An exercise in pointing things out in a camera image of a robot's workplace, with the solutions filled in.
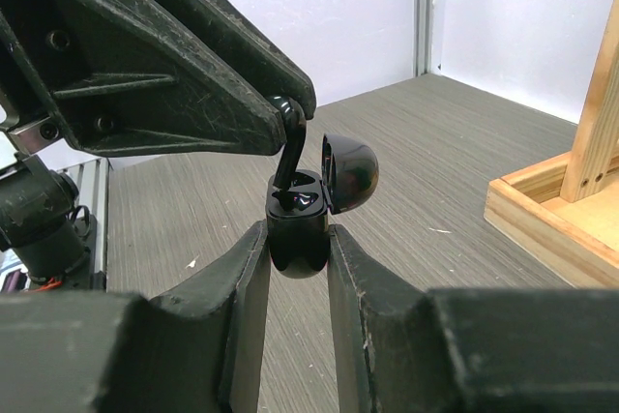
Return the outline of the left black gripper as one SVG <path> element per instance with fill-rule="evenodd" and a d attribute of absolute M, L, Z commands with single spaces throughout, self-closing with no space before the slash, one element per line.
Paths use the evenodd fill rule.
<path fill-rule="evenodd" d="M 279 113 L 154 0 L 1 0 L 16 127 L 103 157 L 273 155 Z"/>

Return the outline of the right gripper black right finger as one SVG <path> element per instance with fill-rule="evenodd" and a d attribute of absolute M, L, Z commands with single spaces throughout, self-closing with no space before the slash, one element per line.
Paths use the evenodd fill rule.
<path fill-rule="evenodd" d="M 618 294 L 420 290 L 330 231 L 343 412 L 614 412 Z"/>

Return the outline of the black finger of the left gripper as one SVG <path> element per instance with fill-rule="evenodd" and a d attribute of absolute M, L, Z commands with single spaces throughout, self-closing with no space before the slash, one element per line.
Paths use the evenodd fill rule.
<path fill-rule="evenodd" d="M 314 116 L 310 77 L 229 0 L 154 0 L 264 97 L 287 96 Z"/>

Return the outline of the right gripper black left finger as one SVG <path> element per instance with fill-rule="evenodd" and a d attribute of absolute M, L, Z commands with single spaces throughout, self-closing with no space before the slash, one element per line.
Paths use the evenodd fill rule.
<path fill-rule="evenodd" d="M 267 228 L 157 297 L 1 298 L 5 412 L 253 412 L 270 283 Z"/>

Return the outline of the black earbud case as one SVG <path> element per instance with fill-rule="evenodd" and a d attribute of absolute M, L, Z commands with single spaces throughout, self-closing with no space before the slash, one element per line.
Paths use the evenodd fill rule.
<path fill-rule="evenodd" d="M 266 195 L 270 256 L 276 269 L 291 279 L 318 274 L 330 256 L 329 216 L 360 207 L 376 190 L 379 163 L 374 151 L 356 139 L 326 133 L 321 170 L 297 165 L 287 191 L 273 185 Z"/>

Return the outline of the black earbud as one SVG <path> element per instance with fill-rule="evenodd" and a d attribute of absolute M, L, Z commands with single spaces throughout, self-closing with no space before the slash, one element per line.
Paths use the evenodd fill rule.
<path fill-rule="evenodd" d="M 273 185 L 287 191 L 305 145 L 307 120 L 304 110 L 290 97 L 271 96 L 268 102 L 279 112 L 286 137 Z"/>

